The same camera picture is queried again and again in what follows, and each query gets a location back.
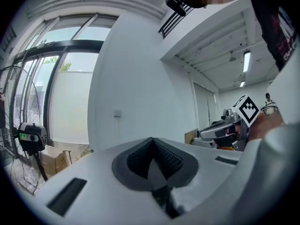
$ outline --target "black shirt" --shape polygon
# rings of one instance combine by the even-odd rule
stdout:
[[[299,12],[296,0],[251,0],[262,37],[273,55],[279,71],[299,46]]]

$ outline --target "wall outlet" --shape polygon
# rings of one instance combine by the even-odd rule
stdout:
[[[121,109],[115,109],[113,111],[113,116],[116,118],[119,118],[122,115],[122,110]]]

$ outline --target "fluorescent light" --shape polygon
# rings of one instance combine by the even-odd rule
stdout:
[[[251,57],[251,52],[247,51],[244,53],[244,68],[243,72],[247,72],[249,68],[249,63],[250,63],[250,57]]]

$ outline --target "tree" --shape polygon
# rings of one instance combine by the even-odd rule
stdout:
[[[69,63],[64,63],[64,64],[62,64],[62,66],[61,66],[61,69],[60,69],[60,71],[61,72],[67,72],[68,70],[69,70],[69,68],[70,68],[70,66],[71,66],[72,64],[69,62]]]
[[[53,63],[57,61],[57,57],[46,58],[44,63]]]
[[[58,57],[50,57],[50,58],[46,58],[44,63],[55,63],[57,61]],[[61,66],[61,72],[67,72],[70,67],[71,67],[72,63],[68,62],[68,63],[63,63]]]

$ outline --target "fan motor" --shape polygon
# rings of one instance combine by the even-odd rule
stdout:
[[[31,156],[35,152],[43,151],[47,143],[46,129],[34,123],[21,123],[18,128],[18,139],[23,151]]]

